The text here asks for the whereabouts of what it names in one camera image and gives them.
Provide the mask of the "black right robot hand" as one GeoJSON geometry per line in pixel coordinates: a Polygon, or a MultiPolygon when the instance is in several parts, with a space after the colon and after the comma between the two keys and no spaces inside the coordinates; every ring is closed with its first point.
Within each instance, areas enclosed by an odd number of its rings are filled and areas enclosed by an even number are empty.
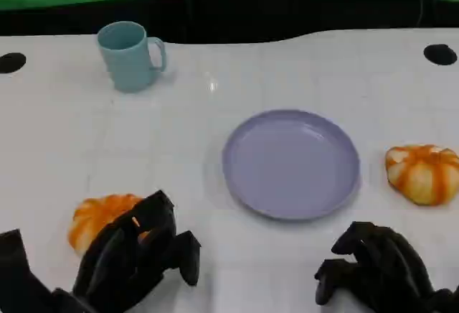
{"type": "Polygon", "coordinates": [[[417,251],[391,228],[353,222],[331,248],[356,261],[326,259],[315,280],[316,303],[326,305],[339,289],[350,292],[374,312],[429,312],[434,294],[427,269],[417,251]]]}

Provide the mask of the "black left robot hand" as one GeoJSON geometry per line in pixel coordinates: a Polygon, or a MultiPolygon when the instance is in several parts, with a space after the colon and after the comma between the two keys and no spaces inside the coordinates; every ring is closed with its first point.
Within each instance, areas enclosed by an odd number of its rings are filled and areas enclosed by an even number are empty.
{"type": "Polygon", "coordinates": [[[190,286],[199,280],[201,245],[191,231],[177,233],[174,204],[161,190],[84,200],[67,239],[82,258],[72,293],[96,312],[126,312],[169,269],[190,286]]]}

